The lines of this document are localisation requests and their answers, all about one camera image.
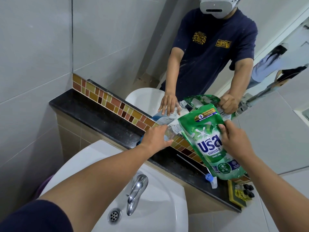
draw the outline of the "detergent pouch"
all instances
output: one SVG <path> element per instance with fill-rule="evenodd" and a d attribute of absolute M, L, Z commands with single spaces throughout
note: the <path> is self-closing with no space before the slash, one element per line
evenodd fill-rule
<path fill-rule="evenodd" d="M 218 113 L 221 115 L 222 119 L 225 120 L 232 120 L 236 115 L 235 113 L 228 115 L 226 114 L 221 107 L 218 105 L 220 102 L 220 98 L 214 96 L 214 95 L 195 95 L 195 96 L 190 96 L 186 97 L 184 99 L 190 107 L 193 109 L 199 109 L 201 106 L 208 105 L 208 104 L 213 104 Z"/>
<path fill-rule="evenodd" d="M 213 104 L 193 110 L 178 121 L 183 136 L 214 177 L 230 180 L 245 174 L 244 169 L 222 146 L 218 124 L 224 125 L 224 122 Z"/>

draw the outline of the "sink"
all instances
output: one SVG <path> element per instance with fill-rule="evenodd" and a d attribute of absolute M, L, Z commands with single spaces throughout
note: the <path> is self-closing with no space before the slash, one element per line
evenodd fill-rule
<path fill-rule="evenodd" d="M 160 89 L 141 88 L 131 92 L 126 101 L 153 117 L 158 112 L 163 96 L 164 91 Z M 188 113 L 186 108 L 183 109 L 180 116 L 177 115 L 177 119 Z M 178 120 L 174 120 L 171 124 L 178 124 Z"/>
<path fill-rule="evenodd" d="M 91 144 L 60 168 L 42 194 L 85 167 L 119 152 L 121 151 L 103 140 Z M 188 213 L 184 188 L 146 164 L 143 164 L 139 171 L 148 177 L 149 183 L 134 213 L 131 216 L 126 213 L 127 195 L 132 187 L 131 181 L 116 196 L 92 231 L 187 232 Z M 108 222 L 109 213 L 115 208 L 121 211 L 122 216 L 117 223 L 111 224 Z"/>

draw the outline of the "faucet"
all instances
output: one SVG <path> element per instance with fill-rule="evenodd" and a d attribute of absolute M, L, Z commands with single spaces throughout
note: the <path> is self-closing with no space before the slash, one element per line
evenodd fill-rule
<path fill-rule="evenodd" d="M 136 210 L 141 194 L 148 186 L 148 177 L 138 171 L 132 180 L 132 190 L 128 196 L 127 215 L 130 216 Z"/>

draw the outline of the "white vr headset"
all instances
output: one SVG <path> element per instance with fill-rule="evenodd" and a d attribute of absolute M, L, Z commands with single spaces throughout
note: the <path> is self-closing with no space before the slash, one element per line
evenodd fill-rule
<path fill-rule="evenodd" d="M 200 9 L 204 14 L 211 14 L 222 19 L 236 7 L 240 0 L 200 0 Z"/>

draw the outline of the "sink drain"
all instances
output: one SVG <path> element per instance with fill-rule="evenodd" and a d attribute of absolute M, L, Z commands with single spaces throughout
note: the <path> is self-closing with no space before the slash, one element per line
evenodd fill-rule
<path fill-rule="evenodd" d="M 113 208 L 112 210 L 110 210 L 108 217 L 107 217 L 107 221 L 111 224 L 111 225 L 116 225 L 121 219 L 121 210 L 119 208 Z"/>

